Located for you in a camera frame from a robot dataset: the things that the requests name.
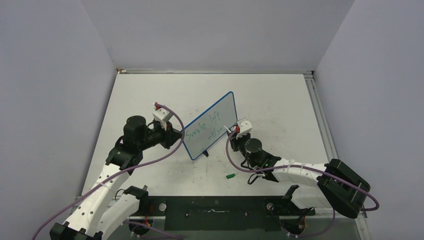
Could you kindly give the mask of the blue framed whiteboard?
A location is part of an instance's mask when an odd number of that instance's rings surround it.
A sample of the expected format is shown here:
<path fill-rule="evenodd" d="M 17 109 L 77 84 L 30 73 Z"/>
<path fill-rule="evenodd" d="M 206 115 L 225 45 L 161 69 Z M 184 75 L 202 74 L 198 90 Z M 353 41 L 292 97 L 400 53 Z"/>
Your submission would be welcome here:
<path fill-rule="evenodd" d="M 217 142 L 238 121 L 232 91 L 207 108 L 184 128 L 184 147 L 194 161 Z"/>

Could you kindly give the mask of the green marker cap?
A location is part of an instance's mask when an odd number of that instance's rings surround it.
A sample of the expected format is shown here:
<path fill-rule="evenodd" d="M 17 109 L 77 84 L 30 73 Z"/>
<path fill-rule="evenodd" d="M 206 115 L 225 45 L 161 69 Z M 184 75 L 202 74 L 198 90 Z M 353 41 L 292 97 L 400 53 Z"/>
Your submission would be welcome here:
<path fill-rule="evenodd" d="M 235 173 L 231 173 L 231 174 L 226 175 L 225 178 L 226 179 L 231 179 L 231 178 L 234 178 L 235 176 L 236 176 Z"/>

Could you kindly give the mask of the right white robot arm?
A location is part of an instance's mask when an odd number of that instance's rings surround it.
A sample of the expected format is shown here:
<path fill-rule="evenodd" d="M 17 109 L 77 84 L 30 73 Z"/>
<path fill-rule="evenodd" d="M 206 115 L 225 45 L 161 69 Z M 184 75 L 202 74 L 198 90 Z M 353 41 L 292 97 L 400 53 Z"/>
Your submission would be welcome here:
<path fill-rule="evenodd" d="M 371 186 L 340 159 L 327 163 L 302 163 L 272 155 L 249 134 L 227 134 L 225 154 L 237 170 L 275 183 L 307 187 L 300 195 L 283 199 L 283 209 L 296 214 L 301 209 L 332 208 L 355 219 L 361 211 L 375 211 L 379 202 L 370 194 Z"/>

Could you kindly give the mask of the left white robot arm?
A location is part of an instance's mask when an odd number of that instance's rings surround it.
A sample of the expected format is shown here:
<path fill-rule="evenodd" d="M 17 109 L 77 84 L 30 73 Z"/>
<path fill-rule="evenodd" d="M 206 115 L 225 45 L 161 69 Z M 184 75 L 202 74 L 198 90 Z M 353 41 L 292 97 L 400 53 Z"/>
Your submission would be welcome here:
<path fill-rule="evenodd" d="M 169 149 L 183 142 L 183 134 L 170 123 L 174 114 L 163 108 L 153 112 L 153 127 L 135 115 L 127 119 L 123 135 L 109 152 L 96 183 L 84 196 L 77 209 L 63 222 L 50 229 L 52 240 L 107 240 L 130 215 L 144 215 L 149 210 L 148 192 L 130 186 L 117 203 L 109 203 L 119 188 L 140 166 L 143 152 L 158 144 Z"/>

